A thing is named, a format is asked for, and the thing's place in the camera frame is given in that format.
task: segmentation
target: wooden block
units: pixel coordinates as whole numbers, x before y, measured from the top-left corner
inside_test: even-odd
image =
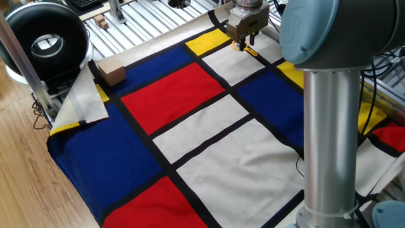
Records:
[[[98,27],[101,27],[101,23],[106,21],[106,19],[102,15],[97,15],[93,19]]]
[[[101,22],[100,23],[101,28],[103,29],[108,29],[108,23],[107,22]]]
[[[98,65],[101,77],[109,86],[113,86],[127,78],[125,75],[124,66],[118,59],[114,57],[109,58],[106,61],[102,61]]]

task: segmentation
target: white cloth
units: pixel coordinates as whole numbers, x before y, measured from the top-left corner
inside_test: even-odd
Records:
[[[222,227],[261,227],[301,190],[297,156],[251,120],[177,171]]]
[[[153,141],[169,162],[174,163],[205,140],[215,136],[247,114],[248,112],[231,95],[228,95],[187,118]]]
[[[63,102],[52,130],[83,120],[91,123],[108,118],[93,78],[88,64],[85,64]]]
[[[231,45],[202,60],[231,86],[265,67],[247,51],[235,50]]]

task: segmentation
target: white fabric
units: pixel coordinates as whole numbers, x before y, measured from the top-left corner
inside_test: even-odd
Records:
[[[177,171],[222,227],[261,227],[300,191],[296,160],[251,120]]]
[[[250,36],[247,37],[246,42],[249,43]],[[280,45],[274,41],[273,39],[269,38],[267,35],[263,33],[259,33],[254,38],[254,45],[250,46],[255,52],[259,53],[263,58],[265,58],[270,63],[274,63],[277,60],[283,58],[281,54],[281,47]]]
[[[405,169],[401,172],[401,174],[399,176],[399,181],[401,182],[402,189],[405,189]]]
[[[359,147],[356,164],[356,190],[366,196],[394,162],[395,158],[376,148],[370,140]]]
[[[161,134],[153,141],[174,163],[205,140],[249,114],[231,95],[225,96],[209,107]]]
[[[85,64],[73,83],[53,124],[53,130],[85,120],[91,123],[108,118],[107,110],[97,91],[88,64]]]
[[[232,45],[224,47],[202,60],[231,86],[265,67],[247,51],[235,50]]]

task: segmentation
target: wooden floor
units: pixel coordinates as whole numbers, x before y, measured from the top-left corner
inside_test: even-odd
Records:
[[[98,227],[49,156],[47,130],[34,130],[33,102],[0,59],[0,227]],[[37,126],[45,123],[41,118]]]

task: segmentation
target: cloth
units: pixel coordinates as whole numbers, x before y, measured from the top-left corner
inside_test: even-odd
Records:
[[[57,132],[78,127],[80,123],[89,124],[108,118],[103,104],[107,99],[106,95],[99,86],[95,85],[93,78],[88,64],[85,64],[63,101],[53,124],[51,136]]]
[[[296,170],[303,157],[303,76],[273,43],[252,46],[257,57],[232,49],[223,10],[118,54],[127,80],[113,87],[89,65],[109,118],[58,132],[48,148],[101,227],[295,222],[304,198]],[[211,35],[218,42],[202,39]],[[235,56],[235,64],[222,56]],[[244,61],[254,67],[238,64]],[[382,176],[395,176],[388,170],[404,158],[403,137],[389,137],[405,134],[403,128],[381,117],[373,115],[359,137],[356,189],[363,196]],[[304,171],[301,159],[297,167]]]

